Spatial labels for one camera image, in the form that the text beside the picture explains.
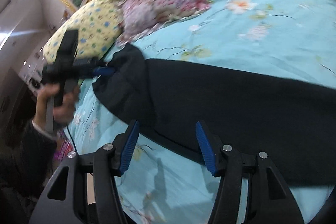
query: floral pillow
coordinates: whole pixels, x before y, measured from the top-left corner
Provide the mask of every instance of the floral pillow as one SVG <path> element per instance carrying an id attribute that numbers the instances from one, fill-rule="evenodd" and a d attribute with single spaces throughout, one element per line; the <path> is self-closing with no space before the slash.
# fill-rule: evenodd
<path id="1" fill-rule="evenodd" d="M 122 4 L 124 33 L 118 45 L 135 41 L 171 22 L 210 8 L 208 0 L 125 0 Z"/>
<path id="2" fill-rule="evenodd" d="M 78 29 L 77 58 L 101 58 L 121 34 L 118 1 L 92 0 L 58 29 L 43 48 L 48 63 L 53 63 L 67 29 Z"/>

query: metal screw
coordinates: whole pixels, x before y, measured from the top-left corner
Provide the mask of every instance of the metal screw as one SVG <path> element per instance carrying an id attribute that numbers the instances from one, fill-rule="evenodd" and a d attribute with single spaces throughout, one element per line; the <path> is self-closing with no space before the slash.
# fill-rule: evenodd
<path id="1" fill-rule="evenodd" d="M 267 153 L 266 152 L 260 152 L 259 153 L 259 157 L 262 158 L 262 159 L 265 159 L 268 157 Z"/>
<path id="2" fill-rule="evenodd" d="M 230 152 L 232 150 L 232 146 L 229 144 L 223 145 L 223 150 L 226 152 Z"/>
<path id="3" fill-rule="evenodd" d="M 106 151 L 110 151 L 113 148 L 113 144 L 107 143 L 103 146 L 103 149 Z"/>
<path id="4" fill-rule="evenodd" d="M 68 156 L 69 159 L 72 159 L 72 158 L 76 157 L 76 152 L 75 151 L 70 151 L 67 156 Z"/>

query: pink object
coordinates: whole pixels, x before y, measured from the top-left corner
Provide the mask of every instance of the pink object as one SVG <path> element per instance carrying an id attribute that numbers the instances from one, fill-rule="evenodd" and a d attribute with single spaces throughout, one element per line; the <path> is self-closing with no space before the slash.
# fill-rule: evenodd
<path id="1" fill-rule="evenodd" d="M 60 150 L 56 151 L 54 154 L 54 159 L 58 161 L 62 161 L 62 159 L 70 152 L 73 151 L 72 143 L 64 134 L 63 130 L 58 131 L 58 137 L 63 140 L 62 146 Z"/>
<path id="2" fill-rule="evenodd" d="M 124 33 L 117 39 L 119 46 L 151 34 L 165 22 L 202 13 L 210 5 L 208 0 L 126 0 L 122 8 Z"/>

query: person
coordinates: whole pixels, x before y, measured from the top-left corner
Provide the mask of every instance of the person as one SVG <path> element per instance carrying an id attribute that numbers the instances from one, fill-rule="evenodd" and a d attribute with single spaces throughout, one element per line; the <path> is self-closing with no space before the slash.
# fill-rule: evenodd
<path id="1" fill-rule="evenodd" d="M 59 85 L 45 85 L 39 92 L 36 113 L 23 132 L 17 151 L 0 151 L 0 223 L 26 224 L 43 190 L 47 167 L 56 150 L 57 137 L 44 130 L 48 99 L 59 92 Z M 53 109 L 55 121 L 72 121 L 79 87 L 63 97 L 63 105 Z"/>

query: pink floral pillow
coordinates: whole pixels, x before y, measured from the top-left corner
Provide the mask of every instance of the pink floral pillow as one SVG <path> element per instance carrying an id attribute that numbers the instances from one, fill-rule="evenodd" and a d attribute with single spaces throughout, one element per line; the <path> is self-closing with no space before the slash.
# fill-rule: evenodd
<path id="1" fill-rule="evenodd" d="M 158 30 L 165 22 L 197 15 L 209 8 L 208 0 L 125 0 L 124 33 L 117 44 L 135 41 Z"/>

